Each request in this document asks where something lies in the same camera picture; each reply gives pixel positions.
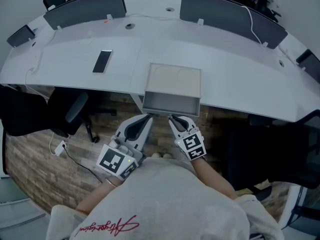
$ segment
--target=red embroidered logo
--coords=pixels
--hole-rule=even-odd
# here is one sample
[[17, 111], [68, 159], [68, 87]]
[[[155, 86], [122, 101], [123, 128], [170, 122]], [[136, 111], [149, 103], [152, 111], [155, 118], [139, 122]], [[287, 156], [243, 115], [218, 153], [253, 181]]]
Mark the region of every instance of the red embroidered logo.
[[121, 224], [121, 220], [122, 218], [119, 219], [118, 223], [111, 223], [110, 220], [108, 220], [106, 222], [106, 224], [104, 225], [97, 225], [95, 222], [92, 223], [90, 226], [85, 226], [85, 227], [80, 227], [80, 229], [78, 230], [78, 232], [74, 235], [74, 237], [76, 237], [76, 235], [81, 232], [93, 232], [93, 231], [109, 231], [110, 234], [114, 233], [114, 236], [116, 237], [120, 232], [126, 232], [126, 231], [130, 231], [130, 230], [134, 230], [135, 228], [139, 227], [139, 223], [137, 222], [130, 222], [131, 220], [133, 220], [135, 217], [137, 217], [137, 215], [132, 216], [127, 222]]

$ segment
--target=desk surface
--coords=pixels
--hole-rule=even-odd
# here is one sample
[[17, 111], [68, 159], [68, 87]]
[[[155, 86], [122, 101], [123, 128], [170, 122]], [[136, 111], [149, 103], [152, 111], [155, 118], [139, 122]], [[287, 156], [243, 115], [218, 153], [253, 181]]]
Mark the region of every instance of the desk surface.
[[[319, 84], [278, 48], [262, 49], [242, 36], [179, 20], [181, 0], [125, 4], [126, 17], [107, 23], [98, 20], [54, 31], [42, 16], [35, 19], [29, 26], [38, 28], [36, 38], [12, 49], [0, 83], [144, 95], [149, 65], [159, 63], [202, 69], [204, 105], [292, 122], [320, 108]], [[128, 30], [127, 24], [135, 27]], [[306, 49], [290, 34], [280, 46], [295, 58]], [[112, 58], [106, 72], [95, 75], [102, 49], [112, 49]]]

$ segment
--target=black phone screen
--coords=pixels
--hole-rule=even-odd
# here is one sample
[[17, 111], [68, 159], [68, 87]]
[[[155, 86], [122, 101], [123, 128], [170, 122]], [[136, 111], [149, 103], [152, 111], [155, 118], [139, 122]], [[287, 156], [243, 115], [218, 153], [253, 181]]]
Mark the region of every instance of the black phone screen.
[[102, 50], [93, 68], [93, 73], [105, 72], [112, 50]]

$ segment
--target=forearm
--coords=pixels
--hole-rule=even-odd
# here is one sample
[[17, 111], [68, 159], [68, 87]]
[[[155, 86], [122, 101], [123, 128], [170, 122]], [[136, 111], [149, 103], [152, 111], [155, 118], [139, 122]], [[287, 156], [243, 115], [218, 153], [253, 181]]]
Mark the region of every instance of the forearm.
[[191, 164], [199, 180], [206, 186], [215, 189], [232, 200], [238, 197], [231, 184], [217, 173], [204, 159], [195, 159], [191, 161]]
[[[119, 186], [122, 181], [116, 177], [108, 178], [113, 184]], [[101, 183], [94, 191], [88, 194], [76, 207], [76, 211], [88, 215], [115, 187], [107, 180]]]

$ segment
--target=shirt sleeve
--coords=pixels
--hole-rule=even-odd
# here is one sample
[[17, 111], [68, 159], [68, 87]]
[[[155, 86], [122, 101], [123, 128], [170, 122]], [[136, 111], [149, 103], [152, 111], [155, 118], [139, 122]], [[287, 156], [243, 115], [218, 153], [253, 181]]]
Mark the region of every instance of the shirt sleeve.
[[46, 240], [69, 239], [72, 232], [87, 216], [64, 205], [52, 208], [51, 219], [46, 233]]
[[279, 224], [252, 194], [234, 200], [246, 213], [250, 223], [250, 235], [262, 235], [266, 240], [284, 240]]

